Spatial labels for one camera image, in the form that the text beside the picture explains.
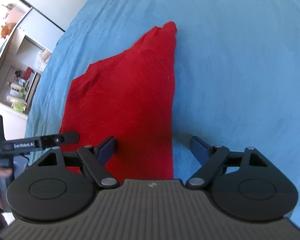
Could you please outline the blue bed sheet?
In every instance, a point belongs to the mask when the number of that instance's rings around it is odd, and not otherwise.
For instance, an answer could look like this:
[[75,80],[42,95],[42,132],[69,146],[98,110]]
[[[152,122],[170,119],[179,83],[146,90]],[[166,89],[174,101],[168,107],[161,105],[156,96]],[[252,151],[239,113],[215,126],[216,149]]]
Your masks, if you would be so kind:
[[193,135],[253,146],[297,187],[291,219],[300,227],[300,0],[88,0],[43,72],[25,135],[57,133],[71,80],[168,21],[178,29],[174,175],[200,167]]

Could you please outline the red knit sweater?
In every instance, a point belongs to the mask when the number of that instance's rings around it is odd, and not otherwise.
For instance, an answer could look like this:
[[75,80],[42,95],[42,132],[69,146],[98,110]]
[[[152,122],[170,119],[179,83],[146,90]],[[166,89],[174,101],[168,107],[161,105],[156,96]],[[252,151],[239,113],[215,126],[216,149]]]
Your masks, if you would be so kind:
[[172,179],[172,104],[177,28],[154,27],[122,53],[92,63],[73,79],[60,132],[77,132],[75,151],[114,137],[106,169],[119,181]]

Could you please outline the white shelf unit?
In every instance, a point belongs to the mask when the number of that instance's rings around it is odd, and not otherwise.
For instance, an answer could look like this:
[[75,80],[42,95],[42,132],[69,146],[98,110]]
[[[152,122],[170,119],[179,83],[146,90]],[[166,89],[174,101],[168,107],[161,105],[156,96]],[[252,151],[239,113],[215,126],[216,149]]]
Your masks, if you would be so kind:
[[6,139],[25,137],[26,122],[42,76],[36,60],[41,52],[51,53],[34,38],[42,27],[40,14],[29,9],[13,27],[0,52],[0,115]]

